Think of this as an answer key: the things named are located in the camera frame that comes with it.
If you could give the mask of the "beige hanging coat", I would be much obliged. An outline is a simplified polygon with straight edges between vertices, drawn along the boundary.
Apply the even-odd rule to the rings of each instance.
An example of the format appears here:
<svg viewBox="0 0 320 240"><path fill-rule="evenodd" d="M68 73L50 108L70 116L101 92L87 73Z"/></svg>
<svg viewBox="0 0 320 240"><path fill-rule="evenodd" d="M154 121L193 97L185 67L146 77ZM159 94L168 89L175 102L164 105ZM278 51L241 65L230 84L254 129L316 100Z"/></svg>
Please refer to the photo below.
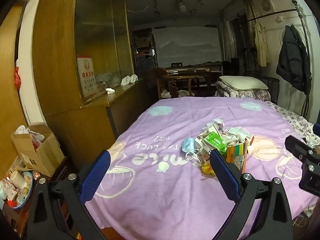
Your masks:
<svg viewBox="0 0 320 240"><path fill-rule="evenodd" d="M258 64L261 67L266 67L270 62L267 40L265 36L265 28L260 23L255 24L255 46L257 49Z"/></svg>

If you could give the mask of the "small white tissue on cabinet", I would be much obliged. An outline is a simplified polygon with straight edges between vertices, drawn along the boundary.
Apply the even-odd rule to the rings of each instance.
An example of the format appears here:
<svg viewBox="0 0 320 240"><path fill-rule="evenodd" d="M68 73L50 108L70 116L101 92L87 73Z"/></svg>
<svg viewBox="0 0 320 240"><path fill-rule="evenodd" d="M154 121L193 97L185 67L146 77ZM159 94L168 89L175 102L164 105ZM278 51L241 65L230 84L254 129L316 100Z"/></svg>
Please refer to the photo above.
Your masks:
<svg viewBox="0 0 320 240"><path fill-rule="evenodd" d="M115 90L112 88L106 88L105 90L106 90L107 94L114 94L115 93Z"/></svg>

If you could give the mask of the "floral folded quilt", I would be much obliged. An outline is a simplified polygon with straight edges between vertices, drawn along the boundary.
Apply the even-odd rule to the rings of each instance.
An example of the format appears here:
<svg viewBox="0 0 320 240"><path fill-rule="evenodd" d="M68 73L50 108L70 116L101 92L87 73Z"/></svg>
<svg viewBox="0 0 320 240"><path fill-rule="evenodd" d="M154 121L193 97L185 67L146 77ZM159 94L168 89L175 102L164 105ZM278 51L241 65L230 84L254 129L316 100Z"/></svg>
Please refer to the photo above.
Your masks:
<svg viewBox="0 0 320 240"><path fill-rule="evenodd" d="M260 101L270 101L271 96L268 90L254 89L254 90L235 90L222 81L216 82L216 97L228 97L228 98L252 98Z"/></svg>

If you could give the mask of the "blue face mask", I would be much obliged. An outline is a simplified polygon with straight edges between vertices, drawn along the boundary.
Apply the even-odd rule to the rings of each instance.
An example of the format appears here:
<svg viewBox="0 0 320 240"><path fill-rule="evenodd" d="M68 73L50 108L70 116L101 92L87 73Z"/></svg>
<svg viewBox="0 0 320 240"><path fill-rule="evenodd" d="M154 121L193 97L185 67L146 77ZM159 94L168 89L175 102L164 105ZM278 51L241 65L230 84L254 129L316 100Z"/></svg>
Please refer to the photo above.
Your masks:
<svg viewBox="0 0 320 240"><path fill-rule="evenodd" d="M195 140L191 137L185 138L181 144L181 151L185 154L185 158L193 160L197 158L199 150L196 148Z"/></svg>

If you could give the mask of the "blue plate with clutter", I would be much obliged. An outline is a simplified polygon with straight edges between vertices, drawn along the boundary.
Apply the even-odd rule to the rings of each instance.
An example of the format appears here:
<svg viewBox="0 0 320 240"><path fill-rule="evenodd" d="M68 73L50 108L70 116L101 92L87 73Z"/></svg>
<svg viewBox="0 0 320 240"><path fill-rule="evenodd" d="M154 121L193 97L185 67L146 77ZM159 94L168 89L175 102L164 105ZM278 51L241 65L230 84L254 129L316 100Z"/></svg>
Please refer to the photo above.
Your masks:
<svg viewBox="0 0 320 240"><path fill-rule="evenodd" d="M25 206L32 190L33 176L30 171L14 171L10 178L1 179L1 200L14 210Z"/></svg>

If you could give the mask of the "white cloth on cabinet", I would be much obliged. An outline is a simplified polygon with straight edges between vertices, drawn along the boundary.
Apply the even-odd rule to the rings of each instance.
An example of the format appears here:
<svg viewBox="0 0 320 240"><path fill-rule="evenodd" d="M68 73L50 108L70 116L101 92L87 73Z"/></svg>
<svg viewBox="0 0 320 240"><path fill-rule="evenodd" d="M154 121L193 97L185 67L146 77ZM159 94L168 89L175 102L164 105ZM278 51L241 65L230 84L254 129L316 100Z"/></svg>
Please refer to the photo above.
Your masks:
<svg viewBox="0 0 320 240"><path fill-rule="evenodd" d="M132 74L131 76L127 75L121 80L121 87L134 84L138 81L138 76L136 74Z"/></svg>

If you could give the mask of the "black hanging jacket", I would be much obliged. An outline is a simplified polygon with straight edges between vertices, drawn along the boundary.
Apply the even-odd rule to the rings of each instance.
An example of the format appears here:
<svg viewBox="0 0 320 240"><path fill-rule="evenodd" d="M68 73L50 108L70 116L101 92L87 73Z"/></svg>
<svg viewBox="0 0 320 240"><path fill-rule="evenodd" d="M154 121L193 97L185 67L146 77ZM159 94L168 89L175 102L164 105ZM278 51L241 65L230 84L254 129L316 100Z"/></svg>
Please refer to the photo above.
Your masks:
<svg viewBox="0 0 320 240"><path fill-rule="evenodd" d="M310 59L294 25L286 25L276 73L305 95L311 90Z"/></svg>

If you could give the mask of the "orange striped paper carton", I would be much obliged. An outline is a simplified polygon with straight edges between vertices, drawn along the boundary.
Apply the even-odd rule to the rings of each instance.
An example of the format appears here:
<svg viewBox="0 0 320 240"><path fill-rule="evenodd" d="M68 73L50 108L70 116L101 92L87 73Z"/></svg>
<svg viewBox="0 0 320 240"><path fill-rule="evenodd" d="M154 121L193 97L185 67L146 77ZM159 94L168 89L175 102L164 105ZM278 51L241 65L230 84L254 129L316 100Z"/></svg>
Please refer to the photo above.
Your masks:
<svg viewBox="0 0 320 240"><path fill-rule="evenodd" d="M247 140L227 146L225 161L233 163L242 173L244 173L246 169L246 157Z"/></svg>

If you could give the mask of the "large white covered screen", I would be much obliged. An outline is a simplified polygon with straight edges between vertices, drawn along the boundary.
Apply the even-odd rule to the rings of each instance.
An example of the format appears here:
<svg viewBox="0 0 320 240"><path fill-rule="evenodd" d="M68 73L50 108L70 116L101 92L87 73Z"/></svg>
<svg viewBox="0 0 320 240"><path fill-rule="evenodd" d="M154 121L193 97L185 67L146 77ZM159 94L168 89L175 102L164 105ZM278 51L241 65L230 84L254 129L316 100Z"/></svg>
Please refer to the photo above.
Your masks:
<svg viewBox="0 0 320 240"><path fill-rule="evenodd" d="M154 29L152 34L159 67L170 67L179 62L188 66L222 60L216 28L172 27Z"/></svg>

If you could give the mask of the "brown cardboard box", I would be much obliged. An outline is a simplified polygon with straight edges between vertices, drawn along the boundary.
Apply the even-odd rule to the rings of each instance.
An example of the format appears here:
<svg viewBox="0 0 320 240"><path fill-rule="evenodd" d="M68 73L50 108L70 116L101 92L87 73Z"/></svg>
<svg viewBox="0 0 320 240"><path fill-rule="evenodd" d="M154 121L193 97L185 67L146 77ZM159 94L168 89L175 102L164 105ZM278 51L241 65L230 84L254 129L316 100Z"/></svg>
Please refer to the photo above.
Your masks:
<svg viewBox="0 0 320 240"><path fill-rule="evenodd" d="M65 156L54 133L44 123L19 126L10 135L27 168L52 177Z"/></svg>

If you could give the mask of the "purple printed bed sheet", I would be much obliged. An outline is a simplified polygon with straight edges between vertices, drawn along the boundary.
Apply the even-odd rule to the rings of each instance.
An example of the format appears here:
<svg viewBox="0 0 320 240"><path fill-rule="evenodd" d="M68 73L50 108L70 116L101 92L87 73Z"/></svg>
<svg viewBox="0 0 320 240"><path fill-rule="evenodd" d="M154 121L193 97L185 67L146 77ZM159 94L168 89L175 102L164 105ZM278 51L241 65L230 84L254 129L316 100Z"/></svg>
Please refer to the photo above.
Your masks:
<svg viewBox="0 0 320 240"><path fill-rule="evenodd" d="M162 99L109 149L111 166L86 203L97 226L113 228L125 239L212 239L234 203L182 144L214 121L253 136L245 170L261 180L280 178L293 217L317 202L299 188L301 164L284 145L288 135L319 145L303 117L248 98Z"/></svg>

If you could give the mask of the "green white medicine box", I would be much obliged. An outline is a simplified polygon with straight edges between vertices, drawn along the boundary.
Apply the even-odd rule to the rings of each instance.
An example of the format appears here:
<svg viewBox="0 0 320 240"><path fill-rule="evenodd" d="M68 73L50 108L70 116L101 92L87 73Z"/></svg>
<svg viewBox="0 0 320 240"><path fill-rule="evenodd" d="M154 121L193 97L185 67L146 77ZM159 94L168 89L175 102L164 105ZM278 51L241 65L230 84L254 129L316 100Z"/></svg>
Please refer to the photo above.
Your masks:
<svg viewBox="0 0 320 240"><path fill-rule="evenodd" d="M226 142L215 132L210 132L206 137L204 137L204 142L206 145L219 151L222 155L227 152Z"/></svg>

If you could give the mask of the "cream pillow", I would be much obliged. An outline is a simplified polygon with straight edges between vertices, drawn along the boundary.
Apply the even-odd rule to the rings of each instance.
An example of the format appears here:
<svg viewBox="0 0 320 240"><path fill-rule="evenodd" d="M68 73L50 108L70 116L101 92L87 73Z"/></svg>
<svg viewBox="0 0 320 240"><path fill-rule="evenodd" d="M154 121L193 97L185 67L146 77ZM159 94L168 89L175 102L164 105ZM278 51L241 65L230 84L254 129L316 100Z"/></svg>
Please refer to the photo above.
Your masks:
<svg viewBox="0 0 320 240"><path fill-rule="evenodd" d="M220 80L234 90L268 90L268 86L255 77L221 76Z"/></svg>

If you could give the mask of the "red white certificate sign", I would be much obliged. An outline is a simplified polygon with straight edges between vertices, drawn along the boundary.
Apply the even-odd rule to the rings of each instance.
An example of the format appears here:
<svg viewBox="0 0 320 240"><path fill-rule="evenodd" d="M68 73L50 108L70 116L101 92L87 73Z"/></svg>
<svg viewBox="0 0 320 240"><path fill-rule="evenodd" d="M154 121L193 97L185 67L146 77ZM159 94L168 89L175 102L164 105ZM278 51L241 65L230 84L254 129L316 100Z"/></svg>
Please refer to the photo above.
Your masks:
<svg viewBox="0 0 320 240"><path fill-rule="evenodd" d="M90 97L97 92L92 58L79 56L77 65L82 94L85 98Z"/></svg>

